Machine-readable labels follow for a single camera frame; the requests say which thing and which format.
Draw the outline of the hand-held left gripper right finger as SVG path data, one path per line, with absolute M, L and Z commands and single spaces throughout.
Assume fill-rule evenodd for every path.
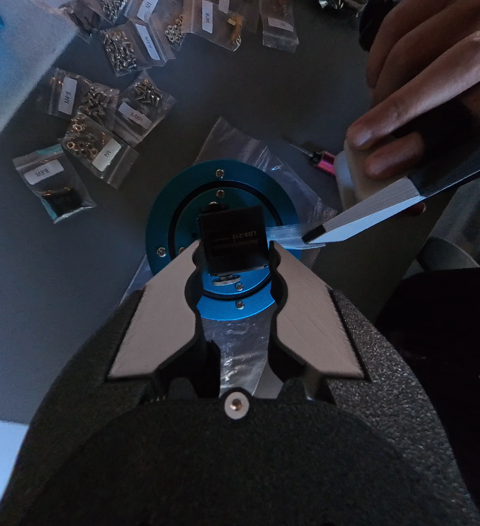
M 300 379 L 306 397 L 332 401 L 326 380 L 365 380 L 330 287 L 276 241 L 269 248 L 270 322 L 268 364 L 285 383 Z

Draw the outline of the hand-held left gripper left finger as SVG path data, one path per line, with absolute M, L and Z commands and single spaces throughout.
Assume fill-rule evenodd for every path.
M 204 395 L 204 335 L 197 309 L 203 269 L 197 240 L 144 286 L 109 380 L 153 378 L 167 390 L 175 378 L 187 378 Z

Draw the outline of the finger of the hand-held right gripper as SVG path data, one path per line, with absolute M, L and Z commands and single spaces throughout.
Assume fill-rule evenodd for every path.
M 311 243 L 340 242 L 425 199 L 409 178 L 401 178 L 302 236 Z

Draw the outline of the small clear plastic sleeve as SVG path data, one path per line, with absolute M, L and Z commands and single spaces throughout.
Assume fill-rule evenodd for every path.
M 275 241 L 288 250 L 307 250 L 321 248 L 326 246 L 324 242 L 305 243 L 302 236 L 309 232 L 314 223 L 302 223 L 295 225 L 285 225 L 266 228 L 266 238 L 269 241 Z

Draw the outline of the blue round turntable base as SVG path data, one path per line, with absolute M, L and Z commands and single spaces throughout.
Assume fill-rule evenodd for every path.
M 267 227 L 298 223 L 296 207 L 281 183 L 249 164 L 232 159 L 205 161 L 175 176 L 159 193 L 148 218 L 145 245 L 152 274 L 159 273 L 181 249 L 200 237 L 198 217 L 211 203 L 230 209 L 262 207 Z M 215 286 L 207 270 L 197 308 L 203 318 L 244 319 L 274 304 L 268 268 L 236 272 L 235 284 Z

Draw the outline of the black servo motor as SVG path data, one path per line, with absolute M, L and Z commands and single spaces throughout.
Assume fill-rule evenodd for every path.
M 207 272 L 215 287 L 233 285 L 241 274 L 269 265 L 269 251 L 261 205 L 231 209 L 212 202 L 198 217 Z

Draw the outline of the dark grey desk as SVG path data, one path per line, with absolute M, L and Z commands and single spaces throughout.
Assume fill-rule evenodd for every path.
M 295 53 L 263 46 L 261 29 L 244 35 L 293 60 L 285 69 L 288 86 L 298 93 L 285 95 L 293 103 L 289 113 L 260 133 L 224 118 L 265 143 L 340 211 L 335 181 L 288 142 L 341 151 L 346 129 L 368 107 L 367 55 L 358 44 L 356 21 L 324 12 L 314 1 L 296 1 L 293 9 Z M 44 222 L 45 210 L 13 166 L 16 148 L 23 148 L 15 126 L 24 102 L 0 133 L 0 419 L 29 423 L 68 359 L 122 298 L 144 257 L 149 213 L 140 214 L 123 187 L 110 195 L 110 187 L 82 175 L 101 206 L 70 221 Z

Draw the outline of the person's right hand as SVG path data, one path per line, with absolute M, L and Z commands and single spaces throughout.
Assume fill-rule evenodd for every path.
M 369 52 L 370 110 L 348 129 L 374 151 L 363 172 L 393 178 L 480 133 L 480 1 L 401 1 Z

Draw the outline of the red metal screwdriver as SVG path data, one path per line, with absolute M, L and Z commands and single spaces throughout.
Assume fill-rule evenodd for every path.
M 299 145 L 293 141 L 289 141 L 288 144 L 307 157 L 311 167 L 335 178 L 335 155 L 325 149 L 312 149 L 307 145 Z

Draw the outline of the large clear plastic bag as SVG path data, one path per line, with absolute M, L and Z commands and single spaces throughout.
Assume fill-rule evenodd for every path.
M 336 210 L 325 205 L 321 197 L 265 144 L 234 128 L 223 118 L 212 128 L 195 164 L 220 159 L 246 163 L 281 183 L 296 207 L 296 224 L 322 222 L 336 214 Z M 153 275 L 145 249 L 145 256 L 123 298 L 144 286 Z M 267 363 L 270 319 L 274 309 L 275 303 L 256 315 L 233 321 L 202 317 L 206 339 L 219 349 L 220 394 L 233 388 L 241 388 L 250 394 L 256 391 Z

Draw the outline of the crumpled silver foil bag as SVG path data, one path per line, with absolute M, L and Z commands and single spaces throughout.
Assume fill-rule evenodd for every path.
M 322 9 L 343 10 L 350 9 L 360 12 L 368 1 L 318 1 Z

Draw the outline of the pile of small screw bags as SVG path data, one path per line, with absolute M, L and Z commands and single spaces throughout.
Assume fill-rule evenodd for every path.
M 123 187 L 140 214 L 195 159 L 217 117 L 260 133 L 286 117 L 297 95 L 291 58 L 238 36 L 226 50 L 202 36 L 174 53 L 153 16 L 101 29 L 94 44 L 71 44 L 22 105 L 15 138 L 23 183 L 43 221 L 59 224 L 101 201 L 86 175 L 115 195 Z

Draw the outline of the white foam sheet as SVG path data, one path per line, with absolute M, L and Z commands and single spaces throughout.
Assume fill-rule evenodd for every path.
M 76 35 L 46 1 L 0 1 L 0 133 Z

